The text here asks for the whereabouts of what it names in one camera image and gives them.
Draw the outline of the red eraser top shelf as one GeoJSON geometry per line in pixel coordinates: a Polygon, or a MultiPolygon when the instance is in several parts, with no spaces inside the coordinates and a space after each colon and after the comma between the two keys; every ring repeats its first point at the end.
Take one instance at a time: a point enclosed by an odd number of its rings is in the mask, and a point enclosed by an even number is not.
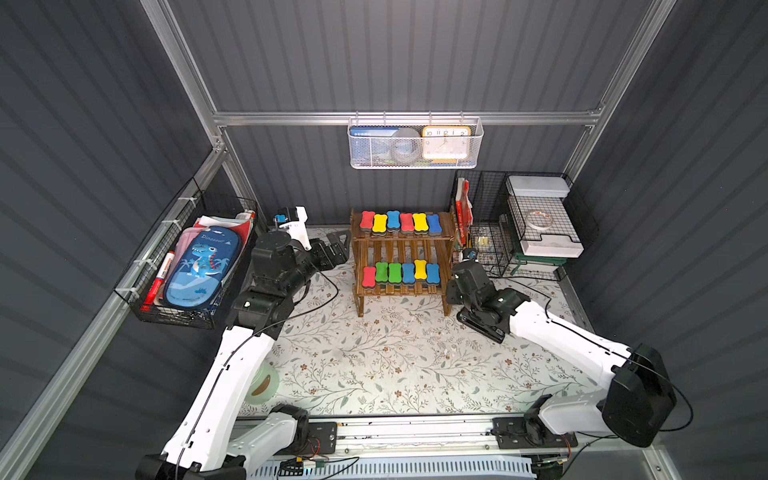
{"type": "Polygon", "coordinates": [[[363,211],[361,213],[359,229],[364,232],[371,232],[374,226],[375,216],[376,213],[374,211],[363,211]]]}

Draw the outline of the yellow eraser top shelf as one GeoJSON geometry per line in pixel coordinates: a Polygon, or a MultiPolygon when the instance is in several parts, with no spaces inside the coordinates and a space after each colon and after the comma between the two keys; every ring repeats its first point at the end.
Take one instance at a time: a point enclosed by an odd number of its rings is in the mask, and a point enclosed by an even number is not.
{"type": "Polygon", "coordinates": [[[388,216],[386,214],[375,214],[371,231],[375,235],[384,235],[387,232],[388,216]]]}

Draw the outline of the wooden two-tier shelf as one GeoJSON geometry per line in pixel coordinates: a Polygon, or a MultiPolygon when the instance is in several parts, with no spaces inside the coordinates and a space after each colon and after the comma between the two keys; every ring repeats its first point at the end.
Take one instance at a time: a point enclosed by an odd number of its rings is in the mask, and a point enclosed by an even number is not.
{"type": "Polygon", "coordinates": [[[361,213],[353,211],[350,216],[351,248],[354,260],[353,299],[356,313],[362,317],[365,312],[365,300],[369,297],[437,297],[445,315],[451,313],[451,305],[446,301],[446,286],[451,274],[452,253],[456,236],[456,227],[451,215],[447,212],[418,212],[438,214],[443,229],[441,236],[427,234],[404,235],[398,231],[388,231],[384,235],[375,235],[359,229],[361,213]],[[403,283],[393,285],[389,282],[378,284],[373,289],[364,289],[361,285],[363,268],[375,266],[377,262],[413,263],[415,260],[426,260],[440,266],[441,282],[439,285],[429,285],[426,280],[415,280],[413,285],[403,283]]]}

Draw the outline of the blue eraser top shelf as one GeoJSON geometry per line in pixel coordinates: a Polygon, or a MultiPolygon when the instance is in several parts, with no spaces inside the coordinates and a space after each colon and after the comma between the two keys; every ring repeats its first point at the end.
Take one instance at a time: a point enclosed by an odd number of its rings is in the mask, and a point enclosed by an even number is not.
{"type": "Polygon", "coordinates": [[[401,228],[401,212],[398,210],[389,210],[386,213],[386,228],[388,231],[398,231],[401,228]]]}

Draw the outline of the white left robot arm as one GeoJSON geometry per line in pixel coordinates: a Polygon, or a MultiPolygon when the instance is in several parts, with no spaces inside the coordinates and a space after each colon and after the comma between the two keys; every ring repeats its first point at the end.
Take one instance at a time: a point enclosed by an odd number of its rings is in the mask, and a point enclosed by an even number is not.
{"type": "Polygon", "coordinates": [[[274,408],[238,438],[231,434],[283,325],[298,316],[295,295],[314,275],[346,263],[351,239],[350,231],[342,230],[301,242],[298,234],[278,229],[255,240],[213,364],[176,432],[160,453],[141,459],[136,478],[246,479],[275,454],[305,447],[308,414],[291,405],[274,408]]]}

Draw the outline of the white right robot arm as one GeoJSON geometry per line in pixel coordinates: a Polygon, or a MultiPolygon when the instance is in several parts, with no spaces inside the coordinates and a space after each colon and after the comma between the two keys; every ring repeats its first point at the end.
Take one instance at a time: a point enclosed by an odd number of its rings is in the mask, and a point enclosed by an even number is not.
{"type": "Polygon", "coordinates": [[[506,336],[533,342],[582,371],[597,389],[588,394],[539,397],[523,416],[522,433],[543,446],[556,436],[614,435],[648,447],[677,405],[661,354],[654,348],[610,341],[558,320],[529,296],[499,290],[474,260],[453,266],[447,299],[460,305],[460,323],[497,343],[506,336]]]}

